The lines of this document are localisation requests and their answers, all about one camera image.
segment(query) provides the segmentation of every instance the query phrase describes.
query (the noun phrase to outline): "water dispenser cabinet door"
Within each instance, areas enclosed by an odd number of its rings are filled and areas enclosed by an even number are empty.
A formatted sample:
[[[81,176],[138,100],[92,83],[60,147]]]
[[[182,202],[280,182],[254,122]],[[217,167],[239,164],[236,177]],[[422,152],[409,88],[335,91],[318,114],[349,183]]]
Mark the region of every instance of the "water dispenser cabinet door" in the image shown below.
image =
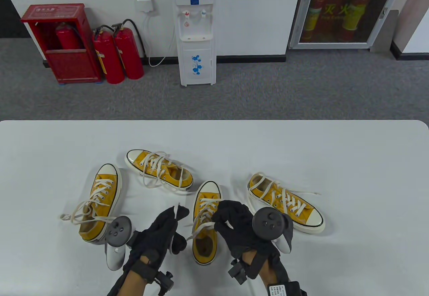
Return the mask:
[[[196,49],[183,51],[183,64],[187,79],[211,79],[212,69],[211,49]]]

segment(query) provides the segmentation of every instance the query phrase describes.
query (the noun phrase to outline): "water dispenser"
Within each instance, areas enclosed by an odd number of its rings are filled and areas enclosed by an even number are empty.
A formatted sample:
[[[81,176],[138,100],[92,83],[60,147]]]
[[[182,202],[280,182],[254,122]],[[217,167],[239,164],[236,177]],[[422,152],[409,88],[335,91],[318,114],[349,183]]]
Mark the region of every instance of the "water dispenser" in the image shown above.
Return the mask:
[[[215,0],[173,0],[180,80],[216,83]]]

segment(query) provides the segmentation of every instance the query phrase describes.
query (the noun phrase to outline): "black glove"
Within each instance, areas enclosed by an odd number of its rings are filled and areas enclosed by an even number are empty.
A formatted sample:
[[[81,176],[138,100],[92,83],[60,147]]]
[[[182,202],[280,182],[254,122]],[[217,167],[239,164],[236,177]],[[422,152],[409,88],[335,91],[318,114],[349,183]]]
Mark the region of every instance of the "black glove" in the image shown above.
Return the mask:
[[[129,272],[141,256],[147,256],[150,260],[149,266],[158,270],[164,261],[170,244],[173,254],[177,255],[183,251],[186,247],[186,239],[179,235],[176,229],[178,221],[187,215],[189,215],[189,209],[181,205],[178,206],[176,217],[174,207],[161,212],[153,224],[147,230],[138,233],[130,245],[130,257],[124,265],[124,272]]]
[[[248,207],[237,201],[221,201],[217,211],[211,217],[214,229],[225,239],[231,255],[239,259],[244,252],[256,250],[260,255],[278,255],[280,253],[271,241],[259,238],[252,227],[253,215]]]
[[[253,231],[253,215],[248,207],[237,201],[224,200],[219,202],[217,211],[211,217],[214,229],[225,239],[231,255],[242,261],[243,253],[256,250],[256,256],[250,266],[245,267],[248,277],[255,279],[263,262],[268,260],[270,267],[275,271],[279,283],[285,284],[288,296],[307,296],[300,289],[299,283],[290,282],[288,273],[280,262],[280,252],[271,241],[259,238]]]

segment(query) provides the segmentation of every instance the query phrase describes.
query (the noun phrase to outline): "white rubber toe cap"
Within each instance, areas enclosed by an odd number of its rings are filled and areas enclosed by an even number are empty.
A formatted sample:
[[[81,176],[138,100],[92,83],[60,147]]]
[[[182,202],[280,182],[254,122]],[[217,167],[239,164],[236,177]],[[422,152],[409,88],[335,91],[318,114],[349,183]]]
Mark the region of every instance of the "white rubber toe cap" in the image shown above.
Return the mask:
[[[317,226],[320,226],[322,223],[323,223],[322,216],[316,209],[314,209],[311,212],[310,216],[308,217],[306,225],[317,227]]]
[[[138,158],[138,156],[143,152],[143,150],[131,150],[127,153],[127,159],[131,162],[134,163],[134,161],[136,160],[136,158]]]
[[[221,193],[221,188],[213,181],[204,182],[199,187],[198,192],[202,193]]]
[[[104,164],[98,171],[98,174],[112,174],[117,175],[115,167],[112,164]]]

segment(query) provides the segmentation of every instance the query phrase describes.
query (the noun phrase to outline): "glass cabinet door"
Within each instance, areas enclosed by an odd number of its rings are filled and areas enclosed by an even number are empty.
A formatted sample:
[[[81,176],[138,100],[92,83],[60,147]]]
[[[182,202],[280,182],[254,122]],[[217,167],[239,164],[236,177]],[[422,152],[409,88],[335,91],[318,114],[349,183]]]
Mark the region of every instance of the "glass cabinet door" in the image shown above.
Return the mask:
[[[366,43],[387,0],[310,0],[300,43]]]

